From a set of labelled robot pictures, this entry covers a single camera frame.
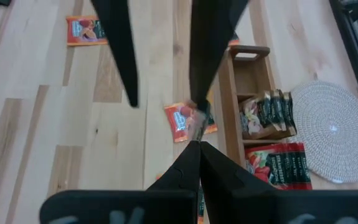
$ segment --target orange snack packet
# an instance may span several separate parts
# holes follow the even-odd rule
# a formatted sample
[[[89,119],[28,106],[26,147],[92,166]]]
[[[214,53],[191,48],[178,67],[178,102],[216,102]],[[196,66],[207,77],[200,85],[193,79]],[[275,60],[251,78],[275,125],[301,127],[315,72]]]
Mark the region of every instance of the orange snack packet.
[[[67,16],[67,45],[107,44],[105,32],[97,16]]]
[[[194,113],[188,118],[184,117],[180,110],[184,107],[184,103],[175,103],[173,105],[165,107],[165,113],[167,119],[169,120],[169,124],[171,125],[172,133],[173,133],[173,141],[181,142],[188,139],[188,127],[191,123],[193,123],[192,117]],[[210,114],[208,118],[208,127],[205,130],[204,134],[209,134],[217,131],[217,125]]]

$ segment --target wooden floor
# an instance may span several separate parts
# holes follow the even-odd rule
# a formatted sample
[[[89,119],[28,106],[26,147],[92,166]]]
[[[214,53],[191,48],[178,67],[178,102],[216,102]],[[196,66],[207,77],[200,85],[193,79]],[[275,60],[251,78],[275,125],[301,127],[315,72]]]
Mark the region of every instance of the wooden floor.
[[[186,146],[173,144],[163,106],[189,97],[190,2],[130,7],[139,109],[128,106],[108,46],[66,47],[65,16],[94,14],[89,0],[13,0],[0,9],[0,223],[37,223],[42,202],[65,189],[145,189]],[[242,44],[271,47],[278,88],[318,78],[358,96],[326,0],[254,0],[237,32]],[[225,152],[222,132],[205,139]],[[313,176],[313,187],[358,184]]]

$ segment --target woven placemat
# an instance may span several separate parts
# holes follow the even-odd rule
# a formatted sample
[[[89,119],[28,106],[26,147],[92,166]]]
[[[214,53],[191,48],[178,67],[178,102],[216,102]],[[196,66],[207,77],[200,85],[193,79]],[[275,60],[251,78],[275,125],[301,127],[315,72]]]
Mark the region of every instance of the woven placemat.
[[[292,91],[293,116],[307,164],[336,182],[358,181],[358,99],[333,83],[313,81]]]

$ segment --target wooden tray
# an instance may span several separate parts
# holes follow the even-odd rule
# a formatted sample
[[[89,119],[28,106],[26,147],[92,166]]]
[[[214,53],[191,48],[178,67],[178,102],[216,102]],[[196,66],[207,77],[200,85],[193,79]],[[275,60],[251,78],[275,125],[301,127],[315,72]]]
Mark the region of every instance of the wooden tray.
[[[269,53],[268,47],[231,46],[219,68],[227,156],[242,167],[245,167],[244,148],[280,142],[269,139],[243,140],[238,108],[239,102],[263,90],[275,89],[266,57]]]

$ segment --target red packaging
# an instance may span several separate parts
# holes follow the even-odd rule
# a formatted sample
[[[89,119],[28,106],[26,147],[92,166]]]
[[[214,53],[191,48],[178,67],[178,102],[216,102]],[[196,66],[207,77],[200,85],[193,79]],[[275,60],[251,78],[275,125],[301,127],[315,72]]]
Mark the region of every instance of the red packaging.
[[[188,118],[185,118],[180,113],[180,109],[184,107],[184,103],[175,103],[171,106],[165,107],[165,113],[169,124],[171,125],[173,140],[174,142],[181,142],[188,139],[188,127],[190,124],[194,123],[193,114]],[[217,126],[212,115],[208,118],[208,127],[205,130],[204,134],[212,133],[217,131]]]
[[[281,190],[311,190],[302,143],[274,144],[245,150],[247,170]]]
[[[67,45],[107,44],[106,36],[97,16],[67,16]]]

